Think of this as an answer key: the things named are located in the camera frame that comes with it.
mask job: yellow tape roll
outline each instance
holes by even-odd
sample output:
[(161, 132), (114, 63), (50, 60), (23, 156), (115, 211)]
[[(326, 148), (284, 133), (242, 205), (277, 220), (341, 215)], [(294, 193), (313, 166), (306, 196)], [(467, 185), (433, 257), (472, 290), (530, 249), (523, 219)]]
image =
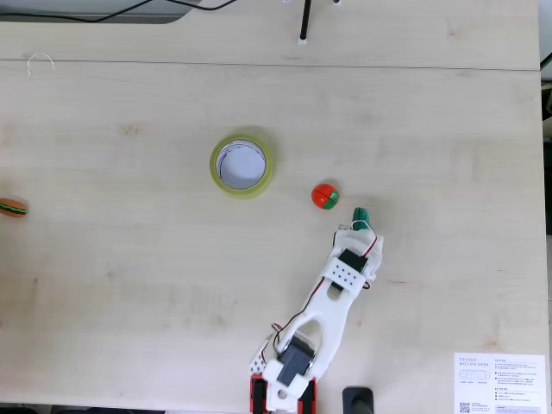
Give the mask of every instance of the yellow tape roll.
[(267, 146), (245, 134), (219, 142), (210, 157), (210, 175), (216, 185), (238, 198), (261, 194), (273, 176), (273, 161)]

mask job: wooden table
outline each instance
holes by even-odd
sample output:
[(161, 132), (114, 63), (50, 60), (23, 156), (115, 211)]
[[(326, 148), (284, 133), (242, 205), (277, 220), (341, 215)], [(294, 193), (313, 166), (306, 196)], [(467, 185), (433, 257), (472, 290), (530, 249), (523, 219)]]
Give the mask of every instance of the wooden table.
[[(489, 2), (481, 19), (533, 3)], [(246, 12), (239, 4), (226, 18)], [(421, 27), (423, 12), (410, 13)], [(215, 48), (204, 59), (193, 42), (166, 39), (159, 50), (146, 35), (122, 60), (143, 53), (150, 63), (117, 63), (130, 38), (103, 45), (108, 25), (95, 48), (97, 27), (79, 25), (33, 26), (46, 37), (2, 45), (0, 193), (31, 207), (24, 220), (0, 220), (0, 400), (248, 412), (249, 359), (270, 322), (297, 311), (356, 206), (386, 237), (384, 263), (319, 381), (320, 413), (341, 412), (351, 385), (373, 389), (378, 413), (452, 412), (454, 352), (548, 354), (532, 60), (496, 52), (491, 32), (480, 40), (490, 55), (449, 49), (447, 60), (421, 34), (400, 66), (417, 56), (414, 66), (448, 69), (351, 67), (399, 60), (374, 44), (353, 58), (359, 43), (334, 66), (342, 56), (322, 56), (316, 42), (327, 38), (311, 18), (319, 55), (308, 49), (293, 65), (284, 41), (257, 61), (239, 45), (235, 59)], [(0, 34), (28, 28), (0, 24)], [(80, 43), (63, 35), (81, 29)], [(515, 26), (528, 37), (503, 51), (537, 53), (533, 29)], [(179, 63), (151, 63), (177, 42)], [(50, 49), (62, 56), (55, 71), (35, 62), (28, 78), (25, 61), (9, 61)], [(68, 61), (83, 60), (79, 50), (104, 61)], [(275, 64), (182, 64), (188, 52)], [(478, 65), (510, 67), (450, 68)], [(212, 148), (241, 129), (265, 138), (275, 159), (270, 187), (249, 201), (228, 198), (208, 168)], [(310, 200), (326, 179), (342, 195), (332, 211)]]

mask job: red and green ball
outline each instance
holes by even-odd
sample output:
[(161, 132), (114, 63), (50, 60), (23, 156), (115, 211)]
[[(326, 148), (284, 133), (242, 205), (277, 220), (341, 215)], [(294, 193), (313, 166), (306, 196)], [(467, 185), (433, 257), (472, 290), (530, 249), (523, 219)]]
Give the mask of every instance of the red and green ball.
[(339, 200), (339, 192), (330, 184), (317, 185), (312, 191), (312, 202), (324, 210), (331, 210)]

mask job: paper card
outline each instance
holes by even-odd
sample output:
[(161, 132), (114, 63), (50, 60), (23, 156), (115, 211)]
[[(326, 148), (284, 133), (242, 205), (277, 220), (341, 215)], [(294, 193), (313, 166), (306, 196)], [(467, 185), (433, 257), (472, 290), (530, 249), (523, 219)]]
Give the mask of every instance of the paper card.
[(455, 353), (455, 414), (546, 414), (542, 355)]

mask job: white robotic arm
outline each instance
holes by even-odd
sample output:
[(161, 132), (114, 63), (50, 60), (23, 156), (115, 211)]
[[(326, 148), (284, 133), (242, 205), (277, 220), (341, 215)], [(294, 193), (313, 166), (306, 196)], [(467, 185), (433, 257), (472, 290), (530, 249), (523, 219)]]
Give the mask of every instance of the white robotic arm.
[[(353, 230), (361, 222), (367, 229)], [(250, 365), (267, 382), (267, 410), (298, 410), (312, 379), (328, 369), (341, 343), (348, 310), (381, 264), (383, 237), (367, 221), (340, 227), (310, 296), (290, 322), (267, 338)]]

